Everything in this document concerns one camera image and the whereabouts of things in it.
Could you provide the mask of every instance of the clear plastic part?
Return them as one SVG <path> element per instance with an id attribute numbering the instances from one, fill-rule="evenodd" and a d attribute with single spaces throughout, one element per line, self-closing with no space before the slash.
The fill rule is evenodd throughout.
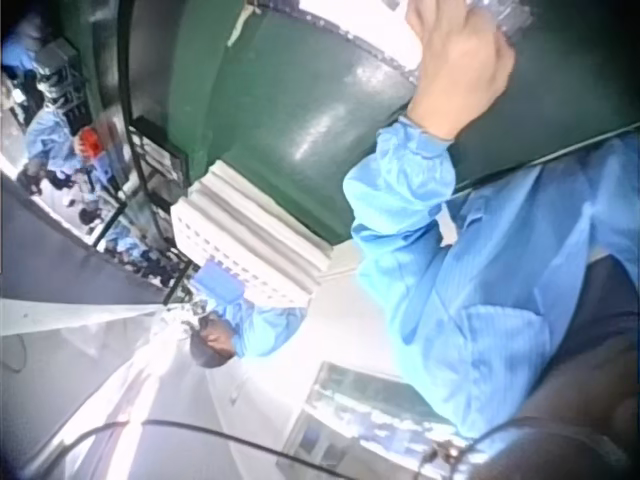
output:
<path id="1" fill-rule="evenodd" d="M 500 29 L 509 37 L 520 32 L 533 19 L 531 9 L 520 0 L 467 0 L 467 3 L 491 12 Z"/>

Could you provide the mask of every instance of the red object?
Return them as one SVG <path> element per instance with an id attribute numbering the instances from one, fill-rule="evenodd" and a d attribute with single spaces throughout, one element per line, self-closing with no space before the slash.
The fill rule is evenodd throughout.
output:
<path id="1" fill-rule="evenodd" d="M 104 151 L 98 138 L 98 133 L 91 127 L 83 128 L 80 131 L 80 141 L 82 142 L 83 153 L 91 160 L 95 160 Z"/>

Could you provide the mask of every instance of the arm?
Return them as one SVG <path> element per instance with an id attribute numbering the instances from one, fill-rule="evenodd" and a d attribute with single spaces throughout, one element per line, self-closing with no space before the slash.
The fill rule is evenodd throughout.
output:
<path id="1" fill-rule="evenodd" d="M 455 186 L 450 143 L 400 120 L 380 132 L 376 152 L 344 181 L 353 239 L 364 254 L 360 279 L 390 319 L 402 316 L 427 272 L 435 278 L 439 270 L 445 249 L 434 219 Z"/>
<path id="2" fill-rule="evenodd" d="M 304 320 L 306 308 L 264 308 L 242 300 L 223 309 L 234 326 L 233 347 L 238 357 L 266 357 L 284 345 Z"/>

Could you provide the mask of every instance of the green machine panel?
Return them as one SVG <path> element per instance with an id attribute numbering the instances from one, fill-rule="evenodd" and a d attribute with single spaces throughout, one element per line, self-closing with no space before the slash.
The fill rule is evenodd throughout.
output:
<path id="1" fill-rule="evenodd" d="M 633 3 L 528 2 L 534 20 L 514 39 L 509 90 L 452 148 L 459 189 L 637 124 Z M 167 52 L 172 68 L 154 72 L 170 84 L 169 97 L 154 103 L 167 113 L 155 117 L 188 154 L 192 181 L 223 159 L 339 243 L 352 221 L 344 174 L 403 112 L 413 84 L 346 35 L 269 8 L 249 16 L 227 46 L 242 7 L 186 2 Z"/>

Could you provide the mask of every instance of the elastic cuff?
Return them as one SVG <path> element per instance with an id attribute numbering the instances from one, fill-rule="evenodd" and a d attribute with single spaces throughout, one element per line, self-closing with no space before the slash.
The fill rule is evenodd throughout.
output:
<path id="1" fill-rule="evenodd" d="M 238 358 L 244 357 L 244 347 L 242 346 L 242 340 L 237 333 L 231 339 L 231 344 L 233 345 L 233 349 L 236 352 L 236 356 Z"/>
<path id="2" fill-rule="evenodd" d="M 426 133 L 407 117 L 400 117 L 398 123 L 403 127 L 407 147 L 423 157 L 439 157 L 453 143 Z"/>

